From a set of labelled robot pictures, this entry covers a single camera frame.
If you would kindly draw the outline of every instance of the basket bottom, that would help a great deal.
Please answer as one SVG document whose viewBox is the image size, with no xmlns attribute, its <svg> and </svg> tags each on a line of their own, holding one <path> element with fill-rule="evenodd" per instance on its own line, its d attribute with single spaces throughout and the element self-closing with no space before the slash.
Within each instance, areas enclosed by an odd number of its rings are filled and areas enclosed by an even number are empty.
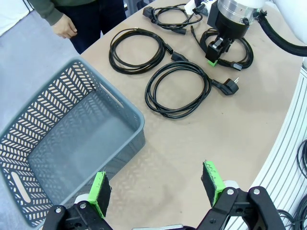
<svg viewBox="0 0 307 230">
<path fill-rule="evenodd" d="M 133 135 L 134 130 L 96 92 L 76 105 L 29 156 L 53 204 L 62 204 Z"/>
</svg>

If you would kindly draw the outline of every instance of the hand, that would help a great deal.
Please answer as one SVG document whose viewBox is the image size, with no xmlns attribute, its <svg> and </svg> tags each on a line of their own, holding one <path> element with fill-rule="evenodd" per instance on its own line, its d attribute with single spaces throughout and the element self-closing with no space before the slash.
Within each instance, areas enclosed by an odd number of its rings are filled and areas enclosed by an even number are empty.
<svg viewBox="0 0 307 230">
<path fill-rule="evenodd" d="M 62 38 L 71 38 L 77 35 L 77 29 L 71 19 L 65 14 L 52 26 L 53 32 Z"/>
</svg>

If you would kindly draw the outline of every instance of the green sweater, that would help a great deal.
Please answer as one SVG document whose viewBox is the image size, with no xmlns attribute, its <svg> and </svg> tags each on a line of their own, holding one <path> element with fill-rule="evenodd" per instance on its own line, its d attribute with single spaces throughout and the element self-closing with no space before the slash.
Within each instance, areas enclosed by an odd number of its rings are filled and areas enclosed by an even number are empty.
<svg viewBox="0 0 307 230">
<path fill-rule="evenodd" d="M 63 15 L 56 6 L 80 6 L 95 0 L 29 0 L 40 16 L 54 25 Z"/>
</svg>

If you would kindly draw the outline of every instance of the dark pants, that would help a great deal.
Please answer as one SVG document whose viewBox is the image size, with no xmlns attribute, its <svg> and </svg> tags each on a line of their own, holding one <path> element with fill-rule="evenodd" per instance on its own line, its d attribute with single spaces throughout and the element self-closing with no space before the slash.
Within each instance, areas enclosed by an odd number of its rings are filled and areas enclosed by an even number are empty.
<svg viewBox="0 0 307 230">
<path fill-rule="evenodd" d="M 71 42 L 81 54 L 113 27 L 126 19 L 123 0 L 95 0 L 81 6 L 60 6 L 57 9 L 71 18 L 77 35 Z"/>
</svg>

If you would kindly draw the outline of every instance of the green sleeve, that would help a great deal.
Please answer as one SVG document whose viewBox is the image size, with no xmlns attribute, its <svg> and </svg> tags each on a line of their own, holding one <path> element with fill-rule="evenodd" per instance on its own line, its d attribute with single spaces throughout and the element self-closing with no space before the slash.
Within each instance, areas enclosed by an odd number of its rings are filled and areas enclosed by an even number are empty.
<svg viewBox="0 0 307 230">
<path fill-rule="evenodd" d="M 51 0 L 29 0 L 29 2 L 39 15 L 46 19 L 50 25 L 54 25 L 63 15 L 63 13 L 54 7 Z"/>
</svg>

